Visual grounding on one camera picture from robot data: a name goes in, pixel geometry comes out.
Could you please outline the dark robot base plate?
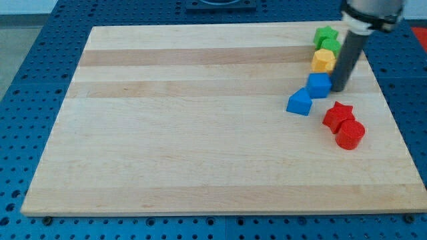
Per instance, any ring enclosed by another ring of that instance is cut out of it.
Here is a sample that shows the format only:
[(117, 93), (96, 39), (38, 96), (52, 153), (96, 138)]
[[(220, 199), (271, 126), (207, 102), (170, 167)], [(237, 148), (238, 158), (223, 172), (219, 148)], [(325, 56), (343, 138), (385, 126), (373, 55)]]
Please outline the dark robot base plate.
[(187, 11), (256, 10), (256, 0), (187, 0)]

